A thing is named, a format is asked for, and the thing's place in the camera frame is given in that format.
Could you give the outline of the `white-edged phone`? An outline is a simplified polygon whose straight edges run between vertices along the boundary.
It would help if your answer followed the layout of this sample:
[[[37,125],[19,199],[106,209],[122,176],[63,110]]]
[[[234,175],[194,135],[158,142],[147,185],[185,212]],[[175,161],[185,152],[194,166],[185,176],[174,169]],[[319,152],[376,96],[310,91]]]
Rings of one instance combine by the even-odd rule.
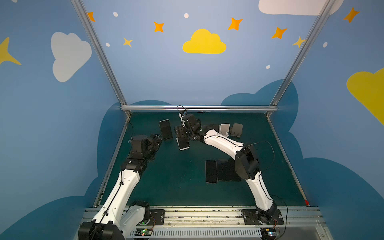
[[[177,137],[177,143],[180,151],[187,150],[190,148],[188,137]]]

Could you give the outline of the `black phone stand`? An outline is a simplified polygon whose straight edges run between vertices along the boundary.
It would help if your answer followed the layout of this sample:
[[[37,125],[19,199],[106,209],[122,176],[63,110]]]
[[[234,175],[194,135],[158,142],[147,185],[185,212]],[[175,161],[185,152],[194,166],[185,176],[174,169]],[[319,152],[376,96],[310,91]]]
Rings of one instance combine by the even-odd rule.
[[[216,132],[219,132],[219,125],[218,124],[211,124],[211,125],[209,125],[209,128],[212,130],[215,130]]]

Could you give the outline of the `white phone stand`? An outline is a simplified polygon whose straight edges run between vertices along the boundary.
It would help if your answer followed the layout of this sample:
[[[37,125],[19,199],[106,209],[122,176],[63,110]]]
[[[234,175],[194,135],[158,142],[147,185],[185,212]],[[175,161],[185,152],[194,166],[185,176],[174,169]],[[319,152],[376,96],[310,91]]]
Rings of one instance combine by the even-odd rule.
[[[228,137],[230,135],[230,124],[220,124],[219,125],[219,134]]]

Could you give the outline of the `round wooden phone stand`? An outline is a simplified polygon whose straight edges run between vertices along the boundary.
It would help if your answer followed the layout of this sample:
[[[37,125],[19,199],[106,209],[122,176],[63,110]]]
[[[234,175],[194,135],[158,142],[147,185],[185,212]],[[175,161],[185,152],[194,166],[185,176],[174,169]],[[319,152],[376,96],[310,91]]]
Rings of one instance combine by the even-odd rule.
[[[240,138],[243,134],[243,125],[234,123],[232,128],[231,128],[231,136],[235,138]]]

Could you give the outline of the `purple phone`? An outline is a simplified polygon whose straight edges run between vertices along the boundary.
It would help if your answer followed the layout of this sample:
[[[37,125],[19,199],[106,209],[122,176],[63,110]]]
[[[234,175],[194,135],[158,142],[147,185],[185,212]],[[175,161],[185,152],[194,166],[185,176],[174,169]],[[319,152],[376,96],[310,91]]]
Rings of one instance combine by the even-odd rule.
[[[218,182],[217,162],[214,160],[206,161],[206,183],[216,184]]]

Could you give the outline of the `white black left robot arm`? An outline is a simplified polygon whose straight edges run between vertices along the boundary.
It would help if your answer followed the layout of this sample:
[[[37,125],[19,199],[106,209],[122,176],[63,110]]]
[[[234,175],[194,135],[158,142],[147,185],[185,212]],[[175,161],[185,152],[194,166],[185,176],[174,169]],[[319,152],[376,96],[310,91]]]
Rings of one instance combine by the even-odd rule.
[[[83,222],[78,231],[79,240],[125,240],[138,224],[151,219],[148,202],[135,201],[123,211],[148,161],[154,159],[163,139],[155,134],[132,137],[131,150],[121,165],[117,182],[106,202],[90,222]]]

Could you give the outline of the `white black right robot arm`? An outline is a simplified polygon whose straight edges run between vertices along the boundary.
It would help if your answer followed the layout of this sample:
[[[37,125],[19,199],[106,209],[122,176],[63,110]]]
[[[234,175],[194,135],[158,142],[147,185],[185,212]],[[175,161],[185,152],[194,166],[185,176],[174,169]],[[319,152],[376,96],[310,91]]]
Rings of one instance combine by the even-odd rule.
[[[175,127],[177,142],[181,151],[189,148],[189,141],[199,141],[215,147],[234,160],[235,173],[248,184],[256,203],[256,220],[262,225],[283,224],[284,217],[270,196],[263,181],[260,161],[253,144],[231,140],[230,124],[202,125],[186,110],[179,112],[181,125]]]

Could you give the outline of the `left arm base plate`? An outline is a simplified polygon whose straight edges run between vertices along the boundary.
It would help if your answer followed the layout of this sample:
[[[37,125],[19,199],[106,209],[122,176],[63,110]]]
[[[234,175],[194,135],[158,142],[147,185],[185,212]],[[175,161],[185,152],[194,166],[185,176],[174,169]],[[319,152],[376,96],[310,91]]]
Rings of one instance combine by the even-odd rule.
[[[165,220],[165,210],[146,211],[144,219],[139,223],[141,226],[163,226]]]

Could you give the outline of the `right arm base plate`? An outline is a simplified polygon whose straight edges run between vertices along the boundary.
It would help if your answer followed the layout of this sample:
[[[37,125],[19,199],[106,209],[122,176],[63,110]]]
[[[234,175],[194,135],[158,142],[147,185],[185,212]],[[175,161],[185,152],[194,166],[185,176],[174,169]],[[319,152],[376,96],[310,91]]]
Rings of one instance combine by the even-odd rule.
[[[280,210],[269,213],[258,209],[243,209],[241,216],[245,225],[283,225],[285,223]]]

